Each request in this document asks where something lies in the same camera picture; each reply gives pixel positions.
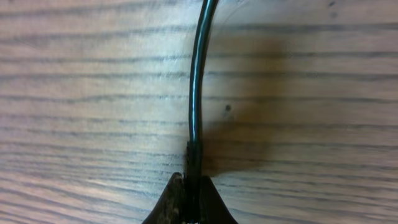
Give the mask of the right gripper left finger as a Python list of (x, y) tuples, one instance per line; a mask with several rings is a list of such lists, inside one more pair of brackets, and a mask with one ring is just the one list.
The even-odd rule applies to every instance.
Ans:
[(183, 175), (175, 172), (169, 179), (155, 207), (142, 224), (181, 224), (185, 204)]

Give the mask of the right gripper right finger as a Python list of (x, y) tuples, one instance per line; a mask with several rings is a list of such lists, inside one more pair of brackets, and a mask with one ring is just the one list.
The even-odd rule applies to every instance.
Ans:
[(210, 177), (203, 176), (200, 183), (200, 223), (238, 224), (224, 204)]

